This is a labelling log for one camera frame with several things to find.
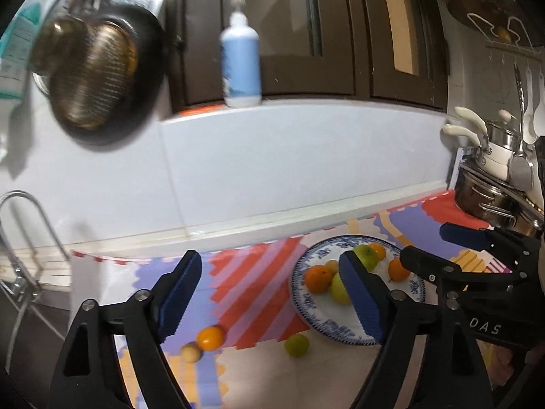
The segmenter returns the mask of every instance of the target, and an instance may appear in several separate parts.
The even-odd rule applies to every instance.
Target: dark cabinet door
[[[437,0],[364,0],[371,95],[446,111],[445,39]]]
[[[219,37],[231,11],[230,0],[167,0],[167,33],[184,37],[183,53],[170,51],[174,110],[222,100]],[[260,34],[264,96],[354,95],[347,0],[246,0],[244,13]]]

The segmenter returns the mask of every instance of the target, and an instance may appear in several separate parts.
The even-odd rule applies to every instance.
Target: soap bottle
[[[220,36],[223,97],[229,107],[261,103],[260,36],[242,13],[244,0],[231,0],[234,11]]]

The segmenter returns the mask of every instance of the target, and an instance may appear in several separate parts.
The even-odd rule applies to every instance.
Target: blue and white plate
[[[373,273],[379,275],[390,289],[401,289],[416,302],[423,303],[426,299],[426,288],[416,274],[411,272],[405,281],[388,283],[388,264],[400,256],[400,250],[393,244],[374,237],[342,235],[315,244],[299,258],[290,282],[292,300],[301,318],[323,335],[347,345],[371,346],[377,342],[365,333],[351,305],[336,303],[330,292],[311,294],[304,285],[303,278],[309,267],[326,264],[332,259],[339,261],[345,251],[352,250],[358,244],[369,243],[379,243],[386,248],[386,258],[378,263]]]

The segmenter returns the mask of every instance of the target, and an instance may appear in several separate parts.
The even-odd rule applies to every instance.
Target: pot handle
[[[471,190],[472,190],[473,192],[475,192],[476,194],[479,194],[481,197],[487,198],[487,199],[489,199],[489,200],[494,200],[494,197],[489,197],[488,195],[483,194],[481,191],[478,191],[478,190],[475,188],[475,186],[472,186],[472,187],[471,187]]]
[[[456,117],[467,120],[472,122],[474,125],[476,125],[482,134],[485,136],[488,136],[488,130],[486,129],[486,123],[484,120],[479,117],[475,112],[473,112],[471,109],[468,109],[467,107],[462,106],[456,106],[454,108],[454,114],[456,114]]]
[[[499,216],[502,216],[502,217],[509,218],[509,222],[513,221],[513,224],[515,224],[516,221],[517,221],[517,219],[514,217],[514,215],[511,214],[509,211],[507,211],[505,209],[498,208],[496,206],[492,206],[490,204],[485,204],[485,203],[479,203],[479,207],[482,210],[490,212],[492,214],[496,214],[496,215],[499,215]]]
[[[455,124],[445,124],[441,130],[446,135],[468,137],[475,146],[481,147],[479,136],[475,132],[471,132],[467,127],[458,126]]]

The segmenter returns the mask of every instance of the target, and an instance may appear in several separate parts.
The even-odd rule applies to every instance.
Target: stainless steel pot
[[[488,141],[515,152],[520,146],[520,133],[502,121],[487,120]]]
[[[466,170],[461,174],[454,200],[462,211],[494,227],[515,224],[511,210],[516,202],[509,195]]]
[[[528,237],[540,238],[543,235],[543,220],[537,219],[531,213],[520,209],[515,214],[516,222],[511,223],[508,229],[514,230]]]

